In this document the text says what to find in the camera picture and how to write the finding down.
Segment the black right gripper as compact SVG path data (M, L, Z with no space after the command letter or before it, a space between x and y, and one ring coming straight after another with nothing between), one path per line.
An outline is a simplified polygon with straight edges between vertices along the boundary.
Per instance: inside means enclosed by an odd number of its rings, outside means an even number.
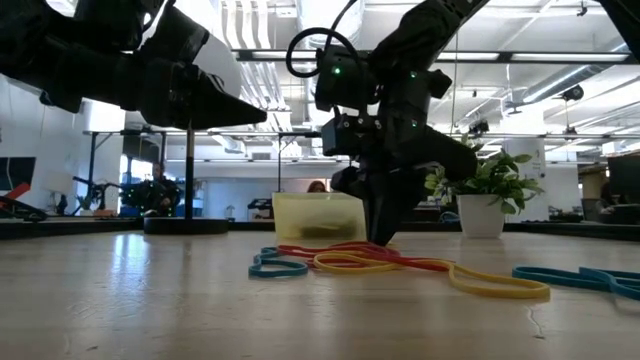
M369 242L385 245L393 238L424 197L429 167L441 166L454 181L475 174L474 150L428 125L431 99L442 98L449 88L450 77L441 70L392 71L379 92L381 128L367 157L367 186L357 167L333 174L332 190L367 198Z

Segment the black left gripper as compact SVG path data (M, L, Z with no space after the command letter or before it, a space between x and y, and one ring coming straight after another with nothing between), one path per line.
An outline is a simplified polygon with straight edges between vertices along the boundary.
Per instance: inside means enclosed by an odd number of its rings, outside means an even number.
M117 62L117 104L139 112L151 125L187 125L193 130L262 123L264 110L224 89L217 75L198 66L165 59Z

